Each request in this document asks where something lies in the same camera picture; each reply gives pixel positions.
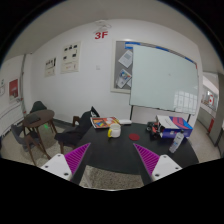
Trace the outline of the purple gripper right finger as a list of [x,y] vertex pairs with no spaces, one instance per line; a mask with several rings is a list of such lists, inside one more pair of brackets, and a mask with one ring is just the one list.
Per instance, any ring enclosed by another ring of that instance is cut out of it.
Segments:
[[181,167],[166,154],[159,156],[136,143],[134,143],[134,147],[153,181],[157,181],[181,170]]

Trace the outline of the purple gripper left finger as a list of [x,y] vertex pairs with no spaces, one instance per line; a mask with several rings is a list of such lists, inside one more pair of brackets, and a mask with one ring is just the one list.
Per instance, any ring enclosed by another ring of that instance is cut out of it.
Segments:
[[70,180],[72,175],[78,170],[89,146],[89,143],[84,144],[66,155],[58,153],[41,166],[41,169],[65,180]]

